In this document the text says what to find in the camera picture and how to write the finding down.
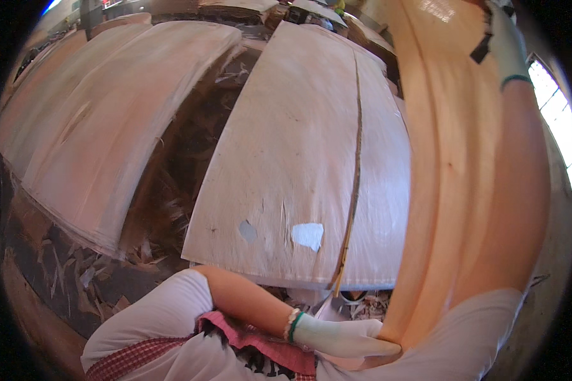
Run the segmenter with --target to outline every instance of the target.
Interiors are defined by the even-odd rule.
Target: white long-sleeve shirt
[[[494,363],[519,312],[523,296],[515,289],[481,294],[451,309],[416,348],[390,364],[346,371],[321,358],[318,381],[449,380],[480,378]],[[181,271],[148,295],[111,317],[93,333],[81,357],[85,372],[100,359],[153,338],[188,337],[195,319],[214,308],[207,279]],[[288,381],[272,370],[246,367],[218,336],[197,335],[120,380]]]

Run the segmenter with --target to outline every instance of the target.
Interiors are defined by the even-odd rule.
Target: red checkered scarf
[[[315,381],[315,356],[303,352],[299,347],[288,343],[270,340],[263,335],[250,334],[254,331],[249,327],[248,334],[241,335],[224,319],[219,311],[211,311],[201,315],[197,320],[196,332],[188,337],[155,338],[141,341],[104,357],[92,365],[85,376],[88,381],[115,381],[137,370],[145,364],[166,354],[170,349],[182,346],[191,337],[201,331],[204,323],[212,323],[222,331],[229,345],[236,349],[253,346],[263,355],[295,373],[295,381]]]

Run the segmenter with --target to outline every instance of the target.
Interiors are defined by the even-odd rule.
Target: gloved hand
[[[489,51],[498,63],[502,87],[512,79],[527,80],[531,83],[526,65],[525,42],[523,35],[506,13],[492,1],[486,1],[492,11],[492,34]]]
[[[335,322],[303,314],[295,325],[293,339],[316,351],[342,358],[400,353],[400,345],[376,339],[381,327],[377,319]]]

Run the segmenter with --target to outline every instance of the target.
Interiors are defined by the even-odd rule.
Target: green glove cuff
[[[305,315],[305,312],[299,312],[299,314],[297,315],[296,319],[294,322],[292,322],[292,324],[290,325],[290,332],[288,333],[288,342],[289,343],[294,343],[295,339],[293,338],[293,335],[295,333],[295,328],[296,328],[296,324],[299,322],[299,319],[301,318],[301,316]]]
[[[521,74],[514,74],[512,76],[508,76],[507,78],[504,78],[504,80],[502,81],[502,85],[500,85],[500,91],[502,92],[502,90],[504,90],[504,86],[506,86],[506,84],[508,82],[510,82],[511,80],[514,80],[514,79],[524,80],[526,82],[531,83],[532,86],[534,86],[534,83],[532,82],[532,80],[529,77],[522,76]]]

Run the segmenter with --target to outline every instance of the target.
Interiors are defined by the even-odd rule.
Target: sleeve
[[[480,380],[510,336],[522,301],[523,294],[513,288],[463,301],[394,365],[406,369],[407,380]]]
[[[213,308],[206,277],[192,269],[180,271],[92,334],[81,356],[83,369],[146,339],[187,337],[196,318]]]

